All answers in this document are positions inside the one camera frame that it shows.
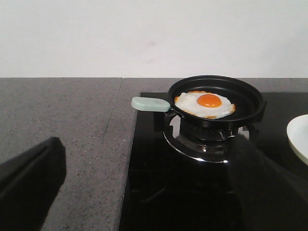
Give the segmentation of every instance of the countertop seam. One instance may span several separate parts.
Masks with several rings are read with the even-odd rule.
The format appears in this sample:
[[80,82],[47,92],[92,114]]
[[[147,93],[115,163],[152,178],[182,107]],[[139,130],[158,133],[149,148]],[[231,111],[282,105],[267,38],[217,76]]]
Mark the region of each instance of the countertop seam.
[[113,106],[112,106],[112,110],[111,110],[111,113],[110,113],[109,118],[108,118],[107,126],[106,126],[106,128],[105,128],[105,130],[104,130],[104,133],[103,133],[103,137],[102,137],[100,146],[99,146],[99,148],[98,148],[98,150],[97,150],[97,154],[96,154],[95,159],[94,159],[94,163],[93,163],[91,175],[92,175],[92,173],[93,173],[93,171],[94,171],[95,164],[96,164],[96,160],[97,160],[97,156],[98,156],[98,154],[100,153],[100,149],[101,149],[101,146],[102,146],[104,137],[105,137],[105,135],[106,135],[106,131],[107,131],[108,127],[109,127],[109,122],[110,122],[111,116],[112,116],[112,114],[113,114],[113,111],[114,111],[114,108],[115,108],[115,103],[116,103],[116,101],[117,101],[117,99],[118,99],[118,96],[119,96],[119,93],[120,93],[120,89],[121,89],[121,87],[122,87],[122,84],[123,84],[123,78],[122,78],[122,80],[121,80],[119,89],[118,89],[118,91],[117,91],[117,93],[116,93],[116,98],[115,98],[115,100],[114,100],[114,103],[113,103]]

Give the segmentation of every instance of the countertop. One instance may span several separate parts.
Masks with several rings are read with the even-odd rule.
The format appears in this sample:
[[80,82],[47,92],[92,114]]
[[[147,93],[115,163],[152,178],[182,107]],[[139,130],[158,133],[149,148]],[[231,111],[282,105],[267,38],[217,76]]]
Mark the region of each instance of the countertop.
[[[67,175],[42,230],[116,231],[137,111],[131,98],[179,78],[0,78],[0,163],[55,136]],[[307,78],[241,78],[259,91],[308,91]]]

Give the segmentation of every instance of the egg white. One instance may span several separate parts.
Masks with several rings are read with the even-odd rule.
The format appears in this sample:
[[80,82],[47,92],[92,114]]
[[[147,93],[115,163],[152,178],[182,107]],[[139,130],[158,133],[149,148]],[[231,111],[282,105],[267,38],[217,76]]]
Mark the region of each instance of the egg white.
[[[204,107],[198,104],[198,98],[205,94],[211,94],[219,97],[221,100],[221,105],[218,107]],[[175,98],[175,105],[189,114],[208,119],[223,118],[231,115],[235,111],[235,105],[232,104],[226,97],[204,91],[183,92],[180,96]]]

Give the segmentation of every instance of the fried egg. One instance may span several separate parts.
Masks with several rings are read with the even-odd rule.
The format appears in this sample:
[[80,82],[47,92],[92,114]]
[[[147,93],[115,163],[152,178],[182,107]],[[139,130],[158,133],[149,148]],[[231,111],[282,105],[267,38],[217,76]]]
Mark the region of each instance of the fried egg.
[[206,91],[183,92],[174,102],[179,109],[207,119],[219,119],[235,112],[235,105],[226,97]]

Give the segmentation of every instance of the egg yolk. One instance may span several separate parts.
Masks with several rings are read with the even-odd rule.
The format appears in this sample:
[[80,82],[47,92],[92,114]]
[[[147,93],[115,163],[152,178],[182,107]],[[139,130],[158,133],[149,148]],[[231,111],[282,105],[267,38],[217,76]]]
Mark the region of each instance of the egg yolk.
[[206,94],[198,98],[197,103],[203,107],[219,107],[221,100],[216,95]]

